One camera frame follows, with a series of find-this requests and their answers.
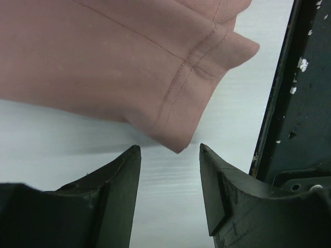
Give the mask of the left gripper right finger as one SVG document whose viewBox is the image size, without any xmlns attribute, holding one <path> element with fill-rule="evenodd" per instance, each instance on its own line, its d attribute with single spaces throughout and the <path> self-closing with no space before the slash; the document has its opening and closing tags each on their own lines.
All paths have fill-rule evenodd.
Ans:
<svg viewBox="0 0 331 248">
<path fill-rule="evenodd" d="M 330 181 L 261 182 L 200 145 L 208 233 L 215 247 L 330 247 Z"/>
</svg>

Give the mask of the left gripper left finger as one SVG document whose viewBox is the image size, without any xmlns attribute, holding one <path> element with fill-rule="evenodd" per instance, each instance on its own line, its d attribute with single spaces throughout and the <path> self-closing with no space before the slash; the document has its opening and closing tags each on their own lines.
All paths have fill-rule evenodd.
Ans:
<svg viewBox="0 0 331 248">
<path fill-rule="evenodd" d="M 140 170 L 134 145 L 55 191 L 1 184 L 1 247 L 128 247 Z"/>
</svg>

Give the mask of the pink t shirt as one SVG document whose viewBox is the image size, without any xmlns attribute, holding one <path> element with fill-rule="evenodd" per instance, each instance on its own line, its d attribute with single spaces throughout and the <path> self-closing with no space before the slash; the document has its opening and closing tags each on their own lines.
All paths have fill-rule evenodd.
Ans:
<svg viewBox="0 0 331 248">
<path fill-rule="evenodd" d="M 259 45 L 250 1 L 1 1 L 1 98 L 129 123 L 180 153 Z"/>
</svg>

